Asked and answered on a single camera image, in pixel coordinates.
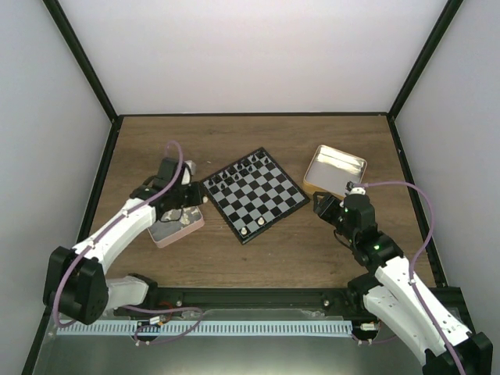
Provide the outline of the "pink tin with pieces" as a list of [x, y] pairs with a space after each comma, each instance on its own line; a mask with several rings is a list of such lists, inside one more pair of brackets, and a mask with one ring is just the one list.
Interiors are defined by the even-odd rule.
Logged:
[[157, 248], [165, 248], [179, 241], [205, 224], [199, 207], [172, 209], [148, 228], [148, 233]]

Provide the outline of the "black chess pieces row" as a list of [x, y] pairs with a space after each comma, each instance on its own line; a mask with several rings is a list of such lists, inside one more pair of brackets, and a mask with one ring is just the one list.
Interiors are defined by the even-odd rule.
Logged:
[[213, 194], [234, 186], [243, 187], [266, 175], [270, 164], [270, 157], [264, 151], [256, 151], [207, 177], [203, 184]]

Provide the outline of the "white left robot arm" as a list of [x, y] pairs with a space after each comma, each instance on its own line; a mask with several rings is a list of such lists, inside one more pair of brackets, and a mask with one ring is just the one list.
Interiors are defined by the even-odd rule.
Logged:
[[159, 307], [158, 284], [132, 273], [120, 279], [106, 274], [118, 255], [143, 231], [164, 222], [175, 210], [207, 202], [204, 187], [194, 182], [195, 163], [164, 158], [156, 175], [136, 188], [119, 212], [72, 248], [59, 246], [49, 257], [43, 303], [58, 328], [92, 324], [110, 309], [152, 315]]

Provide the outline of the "yellow empty tin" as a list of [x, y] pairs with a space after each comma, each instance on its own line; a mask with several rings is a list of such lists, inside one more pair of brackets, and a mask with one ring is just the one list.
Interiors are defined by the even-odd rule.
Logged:
[[328, 192], [343, 198], [348, 182], [360, 183], [367, 168], [361, 157], [326, 145], [319, 145], [302, 180], [302, 190], [310, 195]]

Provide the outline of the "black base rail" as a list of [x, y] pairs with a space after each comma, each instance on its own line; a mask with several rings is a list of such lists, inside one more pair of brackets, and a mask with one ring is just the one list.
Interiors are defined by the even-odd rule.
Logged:
[[345, 288], [185, 288], [159, 287], [144, 309], [198, 307], [210, 309], [306, 309], [327, 316], [365, 319], [363, 309]]

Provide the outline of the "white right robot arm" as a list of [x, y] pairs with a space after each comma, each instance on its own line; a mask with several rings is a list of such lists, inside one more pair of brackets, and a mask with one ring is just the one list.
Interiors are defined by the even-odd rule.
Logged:
[[493, 344], [474, 333], [427, 288], [396, 242], [379, 230], [375, 208], [361, 187], [344, 198], [317, 191], [314, 213], [334, 227], [367, 272], [348, 283], [347, 304], [381, 320], [406, 345], [424, 374], [489, 374]]

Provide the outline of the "black grey chess board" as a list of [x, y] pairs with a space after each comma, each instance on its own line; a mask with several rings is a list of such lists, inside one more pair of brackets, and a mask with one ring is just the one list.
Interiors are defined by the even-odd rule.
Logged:
[[[243, 245], [310, 202], [307, 194], [291, 179], [265, 148], [257, 148], [253, 152], [256, 151], [264, 151], [271, 160], [271, 164], [267, 167], [269, 172], [256, 182], [246, 184], [243, 187], [230, 187], [213, 194], [203, 184], [207, 177], [201, 180], [208, 199]], [[257, 220], [261, 217], [266, 221], [263, 226], [257, 223]], [[241, 235], [243, 227], [248, 230], [246, 236]]]

